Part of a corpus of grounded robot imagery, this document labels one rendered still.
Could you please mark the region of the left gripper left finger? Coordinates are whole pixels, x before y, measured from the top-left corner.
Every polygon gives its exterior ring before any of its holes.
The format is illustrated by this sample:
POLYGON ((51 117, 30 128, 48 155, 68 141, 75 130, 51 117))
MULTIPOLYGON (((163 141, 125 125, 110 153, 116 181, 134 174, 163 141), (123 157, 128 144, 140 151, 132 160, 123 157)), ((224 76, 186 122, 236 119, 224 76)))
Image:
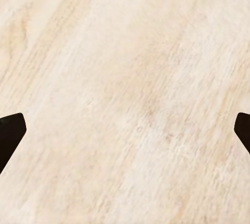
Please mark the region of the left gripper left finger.
POLYGON ((0 118, 0 174, 27 132, 22 113, 0 118))

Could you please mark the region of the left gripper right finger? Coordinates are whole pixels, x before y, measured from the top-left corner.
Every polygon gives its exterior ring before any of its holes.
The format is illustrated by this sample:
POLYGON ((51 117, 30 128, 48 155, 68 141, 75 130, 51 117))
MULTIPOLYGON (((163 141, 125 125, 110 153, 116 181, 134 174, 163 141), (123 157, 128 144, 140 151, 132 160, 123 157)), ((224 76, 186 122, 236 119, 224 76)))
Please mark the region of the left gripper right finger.
POLYGON ((234 132, 240 138, 246 149, 250 153, 250 115, 245 113, 238 113, 234 132))

